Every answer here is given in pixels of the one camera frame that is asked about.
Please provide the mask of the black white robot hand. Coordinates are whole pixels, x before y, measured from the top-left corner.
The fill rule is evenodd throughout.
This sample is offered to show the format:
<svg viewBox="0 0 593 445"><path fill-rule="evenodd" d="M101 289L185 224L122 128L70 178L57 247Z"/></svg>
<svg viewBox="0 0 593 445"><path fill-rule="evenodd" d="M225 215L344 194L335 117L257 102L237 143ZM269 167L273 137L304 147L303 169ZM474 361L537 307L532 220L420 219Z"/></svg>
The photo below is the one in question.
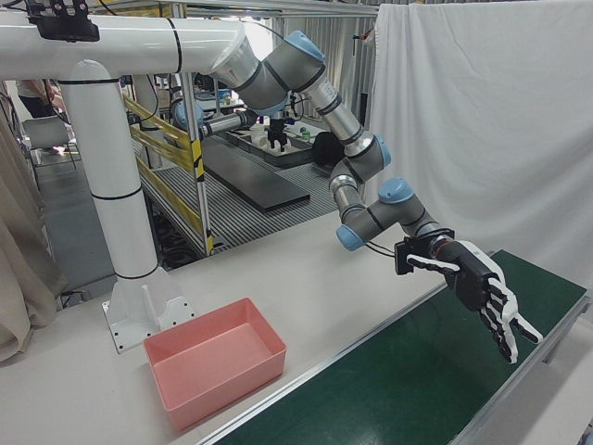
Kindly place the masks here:
<svg viewBox="0 0 593 445"><path fill-rule="evenodd" d="M542 334L520 314L518 300L507 287L500 266L475 244L448 240L437 247L432 257L410 253L406 263L444 275L463 305L479 315L506 362L514 364L518 360L514 331L534 344L543 340Z"/></svg>

